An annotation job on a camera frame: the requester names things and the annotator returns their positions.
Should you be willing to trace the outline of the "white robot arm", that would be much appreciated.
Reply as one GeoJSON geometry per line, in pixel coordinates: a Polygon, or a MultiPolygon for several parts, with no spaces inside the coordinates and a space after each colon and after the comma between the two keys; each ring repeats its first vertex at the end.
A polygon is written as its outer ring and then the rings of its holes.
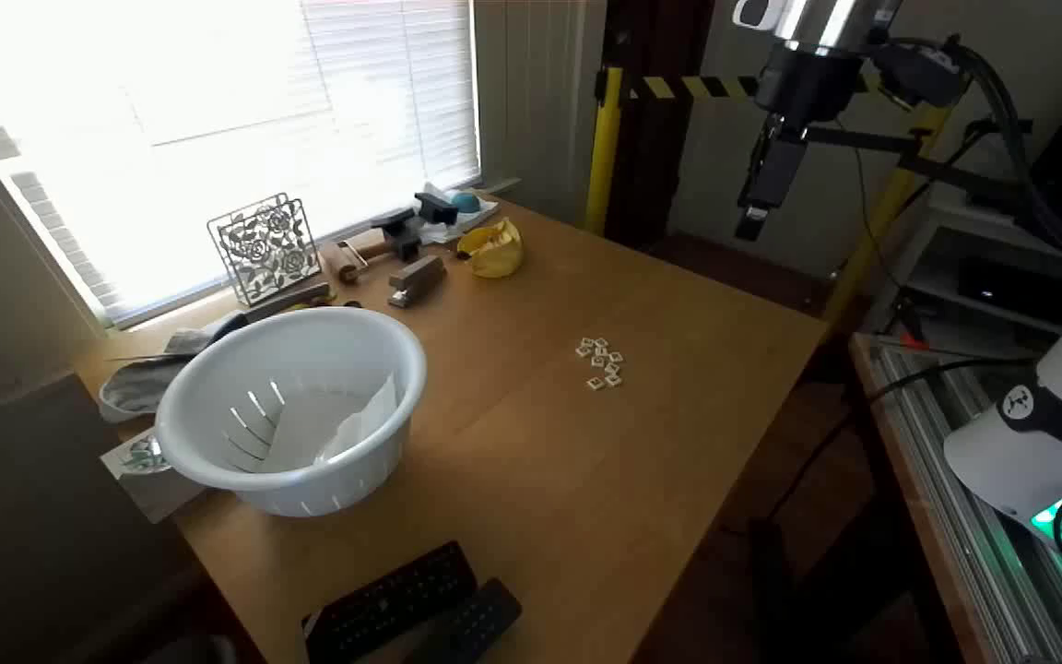
{"type": "MultiPolygon", "coordinates": [[[[975,83],[1000,125],[1009,175],[987,179],[940,167],[923,155],[916,139],[830,131],[830,145],[894,151],[914,172],[1000,194],[1017,205],[1023,233],[1062,250],[1062,222],[1027,172],[1020,115],[996,67],[957,38],[894,38],[894,9],[899,0],[733,0],[737,29],[773,38],[757,83],[762,130],[737,191],[737,236],[759,236],[786,204],[806,145],[824,135],[822,121],[848,107],[861,67],[875,67],[899,104],[948,107],[975,83]]],[[[945,435],[945,461],[971,493],[1062,553],[1062,336],[996,404],[945,435]]]]}

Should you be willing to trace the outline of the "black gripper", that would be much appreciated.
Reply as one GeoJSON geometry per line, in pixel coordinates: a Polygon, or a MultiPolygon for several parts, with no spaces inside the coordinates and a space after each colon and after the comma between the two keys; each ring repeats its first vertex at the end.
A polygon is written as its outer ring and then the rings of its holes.
{"type": "Polygon", "coordinates": [[[762,217],[781,205],[806,151],[806,130],[837,118],[857,82],[853,50],[794,50],[776,45],[759,70],[757,104],[766,109],[737,194],[737,241],[757,241],[762,217]]]}

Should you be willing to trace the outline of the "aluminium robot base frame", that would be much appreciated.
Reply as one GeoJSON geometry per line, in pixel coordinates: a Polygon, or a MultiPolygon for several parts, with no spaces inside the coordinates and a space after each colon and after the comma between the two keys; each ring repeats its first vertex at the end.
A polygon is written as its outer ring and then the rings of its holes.
{"type": "Polygon", "coordinates": [[[993,402],[1006,370],[956,370],[945,352],[869,336],[848,352],[957,654],[1062,664],[1062,553],[972,499],[945,461],[945,435],[993,402]]]}

